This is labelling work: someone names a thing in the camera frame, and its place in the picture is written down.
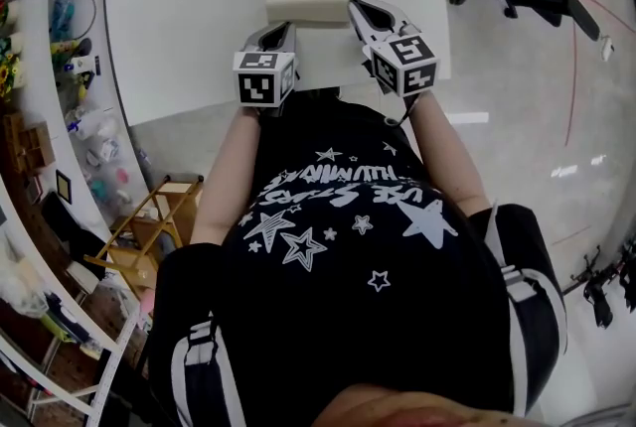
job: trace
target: floor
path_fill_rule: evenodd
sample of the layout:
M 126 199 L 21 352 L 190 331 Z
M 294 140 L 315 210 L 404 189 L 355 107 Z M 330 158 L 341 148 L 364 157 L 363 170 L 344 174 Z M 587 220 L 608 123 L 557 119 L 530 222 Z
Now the floor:
M 603 2 L 636 25 L 633 0 Z M 573 25 L 553 28 L 519 9 L 509 20 L 497 0 L 469 0 L 448 8 L 452 79 L 435 89 L 448 113 L 488 112 L 488 123 L 458 125 L 491 200 L 532 208 L 559 281 L 566 284 L 580 258 L 612 224 L 630 177 L 636 131 L 636 50 L 633 32 L 583 0 L 616 48 L 610 62 L 598 44 L 577 31 L 576 94 L 572 103 Z M 344 99 L 397 116 L 396 98 L 373 83 L 348 87 Z M 207 175 L 236 110 L 204 107 L 133 128 L 151 162 L 165 173 Z

